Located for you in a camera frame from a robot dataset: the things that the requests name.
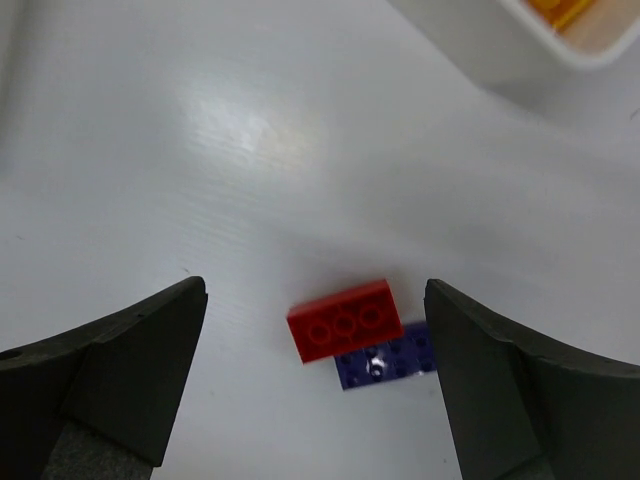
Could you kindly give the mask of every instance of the blue lego plate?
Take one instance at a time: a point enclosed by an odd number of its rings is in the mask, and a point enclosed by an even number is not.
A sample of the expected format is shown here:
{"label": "blue lego plate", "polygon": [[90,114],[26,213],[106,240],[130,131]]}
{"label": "blue lego plate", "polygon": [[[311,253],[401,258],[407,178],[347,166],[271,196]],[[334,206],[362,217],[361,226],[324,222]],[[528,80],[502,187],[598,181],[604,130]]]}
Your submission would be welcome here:
{"label": "blue lego plate", "polygon": [[404,336],[335,357],[343,390],[436,370],[426,322],[404,326]]}

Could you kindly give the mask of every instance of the yellow object in container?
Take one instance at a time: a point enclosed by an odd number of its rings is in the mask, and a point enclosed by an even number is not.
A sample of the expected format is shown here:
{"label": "yellow object in container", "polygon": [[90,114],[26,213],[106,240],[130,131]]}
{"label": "yellow object in container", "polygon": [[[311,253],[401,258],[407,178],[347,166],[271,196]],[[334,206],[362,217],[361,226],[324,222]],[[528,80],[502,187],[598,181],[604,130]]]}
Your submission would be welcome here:
{"label": "yellow object in container", "polygon": [[594,0],[527,1],[557,31],[567,27],[594,2]]}

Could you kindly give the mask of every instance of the white container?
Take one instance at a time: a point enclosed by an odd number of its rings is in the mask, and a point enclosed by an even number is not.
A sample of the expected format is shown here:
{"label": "white container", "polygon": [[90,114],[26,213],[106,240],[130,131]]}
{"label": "white container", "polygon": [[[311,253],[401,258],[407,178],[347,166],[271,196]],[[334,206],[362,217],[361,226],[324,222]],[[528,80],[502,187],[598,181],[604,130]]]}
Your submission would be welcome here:
{"label": "white container", "polygon": [[594,0],[556,32],[526,0],[389,0],[460,70],[489,87],[601,69],[640,33],[640,0]]}

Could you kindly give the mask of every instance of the lego brick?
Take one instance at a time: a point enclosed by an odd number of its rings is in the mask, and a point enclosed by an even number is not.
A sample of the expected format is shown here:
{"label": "lego brick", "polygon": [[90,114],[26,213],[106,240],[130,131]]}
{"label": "lego brick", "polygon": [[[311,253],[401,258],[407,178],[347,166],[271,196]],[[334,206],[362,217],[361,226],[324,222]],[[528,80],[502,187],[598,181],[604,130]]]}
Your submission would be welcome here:
{"label": "lego brick", "polygon": [[295,306],[289,311],[287,322],[303,363],[341,355],[404,333],[386,280]]}
{"label": "lego brick", "polygon": [[528,0],[554,30],[561,31],[580,16],[594,0]]}
{"label": "lego brick", "polygon": [[401,338],[337,356],[343,390],[435,371],[427,322],[405,325]]}

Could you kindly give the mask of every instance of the white table surface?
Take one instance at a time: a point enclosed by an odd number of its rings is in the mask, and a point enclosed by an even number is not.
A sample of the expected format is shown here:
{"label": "white table surface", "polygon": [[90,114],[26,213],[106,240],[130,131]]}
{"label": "white table surface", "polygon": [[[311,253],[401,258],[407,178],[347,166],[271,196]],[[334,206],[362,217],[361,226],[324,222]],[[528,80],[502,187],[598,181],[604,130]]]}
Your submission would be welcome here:
{"label": "white table surface", "polygon": [[300,364],[288,308],[379,277],[407,322],[440,277],[640,362],[637,48],[547,122],[384,0],[33,0],[21,33],[0,350],[202,275],[154,478],[460,479],[436,375],[343,393],[331,360]]}

